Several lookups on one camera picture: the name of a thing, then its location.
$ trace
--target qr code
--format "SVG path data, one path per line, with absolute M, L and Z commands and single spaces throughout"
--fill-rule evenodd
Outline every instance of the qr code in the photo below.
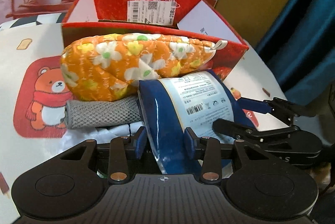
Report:
M 148 9 L 157 10 L 157 4 L 158 4 L 158 1 L 149 1 L 148 2 Z

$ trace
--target barcode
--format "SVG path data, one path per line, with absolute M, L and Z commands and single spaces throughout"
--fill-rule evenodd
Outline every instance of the barcode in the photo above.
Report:
M 157 10 L 157 4 L 158 4 L 158 1 L 149 1 L 148 2 L 148 9 Z
M 188 107 L 186 111 L 187 111 L 187 114 L 190 115 L 190 114 L 194 114 L 196 112 L 202 111 L 203 109 L 204 108 L 202 107 L 202 104 L 197 104 L 192 107 Z
M 133 2 L 133 22 L 138 22 L 138 2 Z

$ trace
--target white cloth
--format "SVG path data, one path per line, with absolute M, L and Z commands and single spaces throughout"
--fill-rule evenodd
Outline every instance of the white cloth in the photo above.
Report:
M 98 144 L 104 144 L 109 143 L 113 138 L 126 136 L 129 133 L 134 135 L 141 126 L 144 126 L 143 122 L 109 127 L 107 129 L 88 127 L 78 130 L 67 130 L 59 140 L 58 154 L 87 139 L 95 139 Z

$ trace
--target red scarf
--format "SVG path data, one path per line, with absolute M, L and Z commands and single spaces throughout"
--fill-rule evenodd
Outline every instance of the red scarf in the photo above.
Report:
M 51 107 L 51 108 L 58 108 L 63 107 L 66 105 L 66 102 L 70 99 L 73 99 L 73 95 L 71 92 L 61 93 L 61 94 L 52 94 L 46 93 L 41 91 L 35 91 L 33 94 L 32 102 L 30 103 L 26 117 L 29 120 L 36 120 L 36 114 L 31 111 L 32 104 L 36 101 L 43 106 Z

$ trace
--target brown pencil illustration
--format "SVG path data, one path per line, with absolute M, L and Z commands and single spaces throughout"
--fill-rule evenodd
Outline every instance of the brown pencil illustration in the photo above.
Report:
M 0 189 L 3 195 L 6 195 L 8 198 L 10 198 L 9 186 L 1 172 L 0 172 Z
M 270 93 L 265 89 L 265 88 L 262 88 L 262 90 L 263 90 L 263 92 L 265 92 L 265 94 L 268 96 L 268 97 L 270 97 Z

